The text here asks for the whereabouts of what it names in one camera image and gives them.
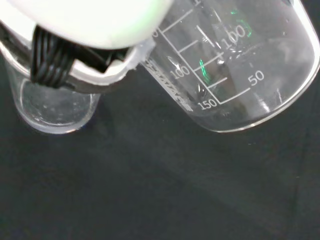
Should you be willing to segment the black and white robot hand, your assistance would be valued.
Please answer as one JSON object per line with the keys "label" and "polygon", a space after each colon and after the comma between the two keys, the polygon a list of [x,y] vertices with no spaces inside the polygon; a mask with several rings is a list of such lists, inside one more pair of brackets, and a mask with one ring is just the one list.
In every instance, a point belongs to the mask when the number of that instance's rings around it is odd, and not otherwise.
{"label": "black and white robot hand", "polygon": [[0,52],[50,89],[103,93],[144,62],[171,0],[3,0]]}

